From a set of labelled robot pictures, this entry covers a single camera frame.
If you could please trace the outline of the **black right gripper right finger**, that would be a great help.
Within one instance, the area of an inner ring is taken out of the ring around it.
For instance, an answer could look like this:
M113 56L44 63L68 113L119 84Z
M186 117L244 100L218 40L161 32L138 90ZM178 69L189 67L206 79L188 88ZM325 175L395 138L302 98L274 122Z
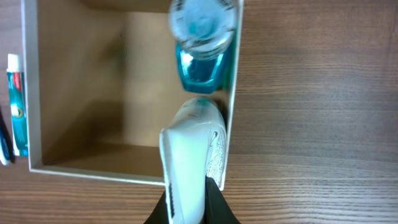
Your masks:
M211 177L206 177L205 223L240 224L217 184Z

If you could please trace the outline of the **teal toothpaste tube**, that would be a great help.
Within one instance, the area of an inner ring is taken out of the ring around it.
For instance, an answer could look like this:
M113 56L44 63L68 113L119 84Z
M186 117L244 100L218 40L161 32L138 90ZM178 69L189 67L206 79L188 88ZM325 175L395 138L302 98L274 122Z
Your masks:
M18 54L7 55L7 83L9 89L14 154L28 157L27 113L25 108L24 71Z

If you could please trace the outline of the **white lotion tube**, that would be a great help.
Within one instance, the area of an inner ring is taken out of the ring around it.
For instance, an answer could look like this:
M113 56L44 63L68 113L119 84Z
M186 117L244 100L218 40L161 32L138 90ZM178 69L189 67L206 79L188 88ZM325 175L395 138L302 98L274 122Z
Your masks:
M227 157L225 122L207 97L186 101L159 134L169 223L201 223L205 180L224 189Z

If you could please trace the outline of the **white cardboard box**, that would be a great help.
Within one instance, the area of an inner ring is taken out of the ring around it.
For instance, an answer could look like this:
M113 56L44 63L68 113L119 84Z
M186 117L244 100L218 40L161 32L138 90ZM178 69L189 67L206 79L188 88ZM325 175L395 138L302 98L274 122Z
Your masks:
M182 87L169 1L22 1L32 172L163 185Z

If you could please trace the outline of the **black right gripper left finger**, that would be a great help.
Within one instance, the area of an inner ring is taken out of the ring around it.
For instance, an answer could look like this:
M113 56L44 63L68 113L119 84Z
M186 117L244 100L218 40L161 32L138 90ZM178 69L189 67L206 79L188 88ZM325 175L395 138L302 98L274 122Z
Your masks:
M162 194L161 198L144 224L169 224L165 192Z

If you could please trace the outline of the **blue mouthwash bottle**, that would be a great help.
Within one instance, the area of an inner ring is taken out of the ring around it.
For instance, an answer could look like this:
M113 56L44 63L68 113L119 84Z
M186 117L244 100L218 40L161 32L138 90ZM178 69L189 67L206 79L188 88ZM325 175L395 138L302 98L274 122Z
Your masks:
M229 69L238 21L232 0L174 0L169 26L185 91L211 94Z

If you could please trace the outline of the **blue white toothbrush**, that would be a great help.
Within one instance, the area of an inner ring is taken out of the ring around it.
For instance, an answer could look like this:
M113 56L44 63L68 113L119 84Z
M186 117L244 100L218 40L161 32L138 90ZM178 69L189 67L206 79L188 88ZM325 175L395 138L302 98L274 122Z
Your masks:
M12 141L1 113L1 164L8 166L11 163L15 163Z

